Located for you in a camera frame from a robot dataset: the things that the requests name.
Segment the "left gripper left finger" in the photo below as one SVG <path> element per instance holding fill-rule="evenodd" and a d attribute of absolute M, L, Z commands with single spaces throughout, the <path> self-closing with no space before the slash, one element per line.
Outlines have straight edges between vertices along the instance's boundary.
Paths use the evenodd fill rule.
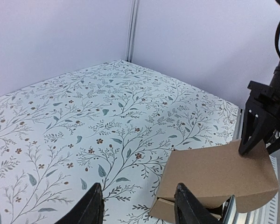
<path fill-rule="evenodd" d="M 104 208 L 101 185 L 96 182 L 57 224 L 102 224 Z"/>

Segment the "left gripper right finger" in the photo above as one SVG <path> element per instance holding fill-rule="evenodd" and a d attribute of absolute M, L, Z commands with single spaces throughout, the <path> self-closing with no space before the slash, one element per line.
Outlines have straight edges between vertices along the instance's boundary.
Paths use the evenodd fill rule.
<path fill-rule="evenodd" d="M 176 224 L 220 224 L 192 192 L 178 183 L 175 190 L 175 223 Z"/>

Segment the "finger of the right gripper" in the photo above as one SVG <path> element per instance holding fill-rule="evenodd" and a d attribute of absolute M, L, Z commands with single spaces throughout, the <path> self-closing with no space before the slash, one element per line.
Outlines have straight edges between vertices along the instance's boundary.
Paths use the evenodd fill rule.
<path fill-rule="evenodd" d="M 280 149 L 280 132 L 274 131 L 272 137 L 266 143 L 266 148 L 269 154 L 272 154 Z"/>
<path fill-rule="evenodd" d="M 257 112 L 251 108 L 246 108 L 238 149 L 239 154 L 248 154 L 262 140 L 267 144 L 273 132 L 274 118 L 270 113 L 263 110 Z"/>

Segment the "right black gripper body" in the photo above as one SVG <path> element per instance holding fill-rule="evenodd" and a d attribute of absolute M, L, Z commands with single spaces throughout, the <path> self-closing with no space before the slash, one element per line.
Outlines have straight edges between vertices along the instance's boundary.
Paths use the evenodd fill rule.
<path fill-rule="evenodd" d="M 256 130 L 276 129 L 280 131 L 280 92 L 277 89 L 251 81 L 248 84 L 250 96 L 245 104 L 245 122 L 248 128 Z"/>

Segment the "brown cardboard box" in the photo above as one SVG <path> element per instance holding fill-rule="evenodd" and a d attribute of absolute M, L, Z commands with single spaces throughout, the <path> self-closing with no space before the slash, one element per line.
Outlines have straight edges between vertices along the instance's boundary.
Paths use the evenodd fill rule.
<path fill-rule="evenodd" d="M 236 210 L 247 213 L 266 205 L 279 191 L 270 156 L 260 141 L 246 156 L 239 140 L 226 145 L 173 151 L 164 168 L 149 214 L 175 222 L 174 194 L 183 183 L 208 209 L 235 196 Z"/>

